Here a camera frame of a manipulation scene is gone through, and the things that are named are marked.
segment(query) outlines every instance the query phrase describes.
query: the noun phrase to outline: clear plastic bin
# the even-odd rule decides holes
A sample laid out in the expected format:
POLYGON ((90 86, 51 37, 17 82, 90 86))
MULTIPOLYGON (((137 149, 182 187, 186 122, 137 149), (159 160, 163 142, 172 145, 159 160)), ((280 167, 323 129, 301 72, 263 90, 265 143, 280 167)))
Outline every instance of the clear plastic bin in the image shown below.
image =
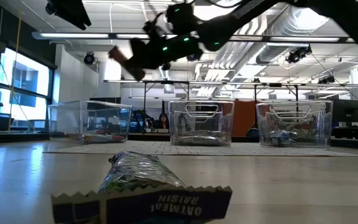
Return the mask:
POLYGON ((233 102, 171 101, 171 144, 228 146, 233 113, 233 102))
POLYGON ((261 145, 329 147, 332 101, 259 103, 256 109, 261 145))
POLYGON ((48 106, 49 133, 89 143, 128 139, 132 106, 100 101, 72 101, 48 106))

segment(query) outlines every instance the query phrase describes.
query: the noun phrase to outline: gray mat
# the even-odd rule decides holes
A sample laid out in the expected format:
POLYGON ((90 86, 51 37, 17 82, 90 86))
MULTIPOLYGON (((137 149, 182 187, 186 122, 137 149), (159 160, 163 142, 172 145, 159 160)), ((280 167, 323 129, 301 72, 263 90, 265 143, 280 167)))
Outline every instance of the gray mat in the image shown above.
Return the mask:
POLYGON ((231 146, 172 146, 170 142, 127 141, 124 143, 89 144, 46 153, 117 154, 121 151, 151 155, 204 155, 204 156, 338 156, 358 157, 356 154, 335 152, 330 149, 303 147, 266 147, 259 143, 232 143, 231 146))

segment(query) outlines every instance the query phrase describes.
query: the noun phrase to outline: woman with dark hair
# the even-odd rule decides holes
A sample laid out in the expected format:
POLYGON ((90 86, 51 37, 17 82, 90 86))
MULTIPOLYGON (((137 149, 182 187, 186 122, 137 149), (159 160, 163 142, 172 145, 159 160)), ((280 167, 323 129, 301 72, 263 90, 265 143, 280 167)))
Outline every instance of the woman with dark hair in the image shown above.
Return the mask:
POLYGON ((160 117, 158 119, 157 123, 158 129, 169 129, 169 120, 168 115, 166 113, 160 114, 160 117))

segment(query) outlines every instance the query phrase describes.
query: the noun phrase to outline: computer monitor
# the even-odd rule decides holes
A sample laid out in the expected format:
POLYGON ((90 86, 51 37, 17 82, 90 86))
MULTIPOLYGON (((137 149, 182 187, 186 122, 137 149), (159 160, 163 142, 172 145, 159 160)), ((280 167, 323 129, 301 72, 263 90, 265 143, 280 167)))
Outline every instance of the computer monitor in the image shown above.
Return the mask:
POLYGON ((333 122, 358 122, 358 100, 332 100, 333 122))

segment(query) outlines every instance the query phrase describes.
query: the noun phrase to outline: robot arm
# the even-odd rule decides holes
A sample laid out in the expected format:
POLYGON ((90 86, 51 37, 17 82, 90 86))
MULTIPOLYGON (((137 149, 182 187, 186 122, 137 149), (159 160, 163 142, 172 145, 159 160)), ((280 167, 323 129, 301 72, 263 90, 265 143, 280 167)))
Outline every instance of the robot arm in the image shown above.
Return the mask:
MULTIPOLYGON (((168 22, 173 24, 176 37, 166 39, 150 32, 150 42, 141 44, 139 39, 131 40, 134 55, 126 59, 118 48, 109 52, 109 57, 117 60, 136 80, 144 78, 142 69, 157 69, 179 58, 202 55, 198 43, 201 42, 210 51, 219 50, 243 25, 271 8, 279 0, 243 0, 231 13, 215 17, 198 24, 193 15, 191 4, 180 3, 167 9, 168 22)), ((322 16, 330 17, 347 32, 358 44, 358 2, 355 0, 287 0, 297 7, 309 7, 322 16)))

